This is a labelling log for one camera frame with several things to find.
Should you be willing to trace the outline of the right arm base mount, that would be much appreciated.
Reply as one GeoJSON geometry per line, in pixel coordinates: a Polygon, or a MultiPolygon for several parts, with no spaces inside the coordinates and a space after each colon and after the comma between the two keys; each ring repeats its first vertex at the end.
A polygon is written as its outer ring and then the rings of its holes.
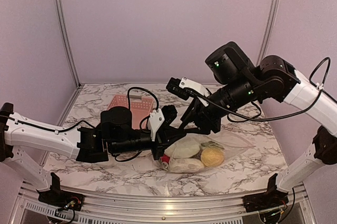
{"type": "Polygon", "coordinates": [[[288,193],[277,189],[276,178],[277,173],[269,178],[266,191],[243,197],[243,205],[246,212],[261,211],[289,202],[288,193]]]}

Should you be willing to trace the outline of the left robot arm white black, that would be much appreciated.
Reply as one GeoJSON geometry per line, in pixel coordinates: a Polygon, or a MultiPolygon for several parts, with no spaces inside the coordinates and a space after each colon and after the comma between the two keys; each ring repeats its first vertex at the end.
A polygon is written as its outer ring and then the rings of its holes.
{"type": "Polygon", "coordinates": [[[132,128],[132,112],[116,106],[101,113],[97,126],[75,124],[67,129],[29,120],[14,112],[11,103],[1,107],[1,161],[18,171],[39,193],[61,206],[66,193],[60,189],[57,176],[45,172],[24,154],[23,147],[54,152],[78,162],[99,163],[128,152],[150,150],[154,160],[165,149],[187,135],[183,129],[170,124],[177,111],[172,105],[154,110],[147,118],[148,130],[132,128]]]}

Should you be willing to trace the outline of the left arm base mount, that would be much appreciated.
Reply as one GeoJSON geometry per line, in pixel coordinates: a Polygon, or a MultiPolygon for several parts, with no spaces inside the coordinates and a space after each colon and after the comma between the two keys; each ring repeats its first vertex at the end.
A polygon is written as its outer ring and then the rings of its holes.
{"type": "Polygon", "coordinates": [[[57,211],[72,209],[80,211],[84,202],[84,195],[61,189],[61,182],[55,173],[51,173],[51,185],[46,191],[37,191],[40,202],[58,207],[57,211]]]}

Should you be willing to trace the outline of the yellow toy lemon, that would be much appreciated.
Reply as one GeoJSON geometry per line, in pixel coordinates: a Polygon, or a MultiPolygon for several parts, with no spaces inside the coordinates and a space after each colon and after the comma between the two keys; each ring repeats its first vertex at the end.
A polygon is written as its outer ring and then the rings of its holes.
{"type": "Polygon", "coordinates": [[[201,162],[209,168],[221,165],[224,162],[224,159],[225,155],[223,151],[218,148],[205,148],[200,157],[201,162]]]}

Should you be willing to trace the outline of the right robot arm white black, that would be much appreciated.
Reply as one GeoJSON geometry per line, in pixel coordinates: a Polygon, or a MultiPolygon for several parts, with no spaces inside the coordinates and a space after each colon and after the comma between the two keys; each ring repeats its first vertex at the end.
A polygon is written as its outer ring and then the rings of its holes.
{"type": "Polygon", "coordinates": [[[336,164],[336,100],[324,91],[323,84],[314,83],[276,55],[255,66],[235,42],[219,47],[205,62],[222,87],[211,94],[197,82],[180,79],[182,98],[194,99],[183,116],[184,124],[192,122],[205,133],[218,132],[222,117],[237,115],[249,102],[269,98],[297,108],[297,114],[308,114],[320,124],[307,150],[271,179],[272,187],[261,195],[264,206],[274,206],[281,193],[289,192],[320,167],[336,164]]]}

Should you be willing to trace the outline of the white toy vegetable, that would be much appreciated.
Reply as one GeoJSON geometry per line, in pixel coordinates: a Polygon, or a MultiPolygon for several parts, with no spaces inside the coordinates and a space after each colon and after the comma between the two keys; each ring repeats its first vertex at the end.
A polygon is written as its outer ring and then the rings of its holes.
{"type": "Polygon", "coordinates": [[[169,146],[164,154],[173,159],[190,158],[200,151],[200,145],[195,140],[179,140],[169,146]]]}
{"type": "Polygon", "coordinates": [[[194,158],[173,159],[168,165],[168,170],[175,173],[195,173],[204,168],[204,164],[200,160],[194,158]]]}

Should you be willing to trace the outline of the red toy apple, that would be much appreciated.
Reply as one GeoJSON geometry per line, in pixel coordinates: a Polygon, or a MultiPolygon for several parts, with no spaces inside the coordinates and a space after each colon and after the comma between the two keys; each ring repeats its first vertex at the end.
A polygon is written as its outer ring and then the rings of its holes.
{"type": "Polygon", "coordinates": [[[160,161],[161,161],[161,164],[163,164],[163,165],[169,165],[170,157],[167,156],[167,155],[163,155],[163,156],[160,158],[160,161]]]}

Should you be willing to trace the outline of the pink perforated plastic basket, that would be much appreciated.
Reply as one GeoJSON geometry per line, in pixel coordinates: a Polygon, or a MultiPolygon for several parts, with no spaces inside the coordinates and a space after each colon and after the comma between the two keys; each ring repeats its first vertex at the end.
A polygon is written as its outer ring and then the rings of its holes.
{"type": "MultiPolygon", "coordinates": [[[[140,95],[130,95],[130,102],[132,112],[132,128],[139,129],[140,122],[153,111],[156,103],[152,97],[145,97],[140,95]]],[[[115,106],[123,106],[128,108],[127,95],[114,95],[107,109],[109,110],[115,106]]]]}

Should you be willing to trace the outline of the clear pink zip top bag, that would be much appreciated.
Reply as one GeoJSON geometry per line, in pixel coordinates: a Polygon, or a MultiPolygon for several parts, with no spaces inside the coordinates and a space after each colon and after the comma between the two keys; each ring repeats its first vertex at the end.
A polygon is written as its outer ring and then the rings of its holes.
{"type": "Polygon", "coordinates": [[[198,173],[217,168],[252,147],[249,141],[232,133],[215,138],[193,134],[173,143],[157,162],[167,172],[198,173]]]}

